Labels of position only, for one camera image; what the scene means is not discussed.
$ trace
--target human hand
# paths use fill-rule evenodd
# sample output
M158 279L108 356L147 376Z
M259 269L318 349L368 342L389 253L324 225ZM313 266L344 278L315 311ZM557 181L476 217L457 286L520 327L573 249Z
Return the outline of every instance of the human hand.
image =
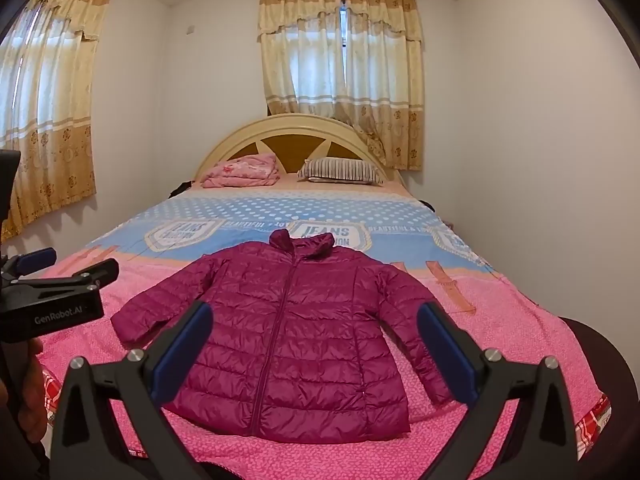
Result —
M39 339L29 341L29 368L22 385L23 405L18 413L18 423L32 443L41 441L47 433L47 409L44 406L44 380L42 367L36 355L42 353ZM9 395L0 381L0 406L4 406Z

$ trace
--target white wall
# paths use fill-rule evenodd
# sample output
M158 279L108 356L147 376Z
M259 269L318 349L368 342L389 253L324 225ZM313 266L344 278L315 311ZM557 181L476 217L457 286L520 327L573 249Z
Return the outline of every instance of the white wall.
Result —
M92 95L97 195L34 222L3 252L53 246L64 258L160 202L152 147L167 13L155 0L111 0Z
M257 42L260 0L191 0L170 10L165 57L160 191L193 178L220 140L266 117L262 59ZM446 218L454 214L450 156L458 128L460 37L456 3L418 0L424 22L426 153L423 174L408 177L410 189ZM189 26L195 32L187 35Z
M640 70L596 0L461 0L463 238L640 378Z

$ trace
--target jacket sleeve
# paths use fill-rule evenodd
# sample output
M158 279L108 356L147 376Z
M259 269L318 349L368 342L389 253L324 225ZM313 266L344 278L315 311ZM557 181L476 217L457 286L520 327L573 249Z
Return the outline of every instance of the jacket sleeve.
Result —
M124 346L143 340L175 316L183 313L212 284L222 266L225 251L208 254L173 276L127 301L111 317L111 324Z
M438 300L413 276L390 265L383 266L378 274L378 290L382 295L378 317L404 345L405 354L429 398L434 404L451 400L449 388L418 333L418 308Z

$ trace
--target headboard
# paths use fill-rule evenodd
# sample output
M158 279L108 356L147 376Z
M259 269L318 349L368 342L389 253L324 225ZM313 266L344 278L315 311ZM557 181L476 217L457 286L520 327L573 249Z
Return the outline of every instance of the headboard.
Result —
M199 182L204 172L221 160L258 153L274 153L284 173L297 172L305 159L359 158L374 164L388 180L402 182L397 170L385 168L369 153L353 128L333 119L306 114L280 114L240 128L207 155L195 179Z

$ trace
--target magenta puffer jacket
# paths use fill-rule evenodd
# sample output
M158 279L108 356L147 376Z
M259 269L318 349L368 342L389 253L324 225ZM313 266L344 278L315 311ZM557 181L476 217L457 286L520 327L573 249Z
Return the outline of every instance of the magenta puffer jacket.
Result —
M214 327L171 412L216 433L341 444L410 431L408 403L382 337L387 324L436 404L449 391L418 336L433 295L416 279L332 234L247 242L203 256L111 319L132 346L177 322L196 298Z

